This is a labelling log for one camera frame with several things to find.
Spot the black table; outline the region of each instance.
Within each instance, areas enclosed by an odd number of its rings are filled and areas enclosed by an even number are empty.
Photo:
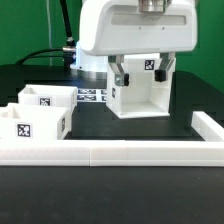
[[[0,66],[0,106],[25,84],[106,88],[62,67]],[[66,139],[202,140],[192,112],[223,126],[224,95],[176,72],[169,118],[119,120],[105,104],[79,103]],[[224,169],[205,167],[0,167],[0,223],[224,222]]]

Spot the green wall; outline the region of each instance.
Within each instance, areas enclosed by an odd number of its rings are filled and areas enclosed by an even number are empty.
[[[200,0],[198,46],[177,54],[177,69],[190,71],[224,92],[224,1]]]
[[[49,2],[53,47],[61,47],[65,31],[60,1]],[[78,40],[81,0],[67,0],[67,5],[73,36]],[[224,92],[224,1],[201,0],[198,17],[199,43],[193,52],[177,54],[177,70],[192,72]],[[49,48],[46,0],[0,0],[0,29],[0,65]],[[49,64],[49,59],[33,59],[27,64]],[[62,65],[62,61],[53,64]]]
[[[82,0],[67,0],[73,36],[78,39]],[[62,47],[66,36],[59,0],[49,0],[52,46]],[[13,64],[37,50],[49,48],[46,0],[0,0],[0,65]],[[32,59],[26,64],[49,64]],[[63,64],[61,59],[54,64]]]

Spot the white box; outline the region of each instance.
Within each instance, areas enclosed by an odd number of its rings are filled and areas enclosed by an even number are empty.
[[[162,59],[150,57],[152,55],[125,56],[123,68],[129,74],[129,86],[117,86],[115,74],[108,65],[107,106],[120,119],[169,116],[176,59],[168,70],[167,80],[156,82],[154,73]],[[149,70],[145,68],[147,62],[153,64]]]
[[[67,107],[72,114],[77,105],[77,87],[26,85],[18,99],[19,104]]]
[[[0,139],[56,140],[71,130],[67,108],[9,103],[0,108]]]

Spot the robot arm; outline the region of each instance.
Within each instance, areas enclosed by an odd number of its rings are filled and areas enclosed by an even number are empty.
[[[80,44],[91,55],[191,51],[197,43],[195,0],[88,0]]]

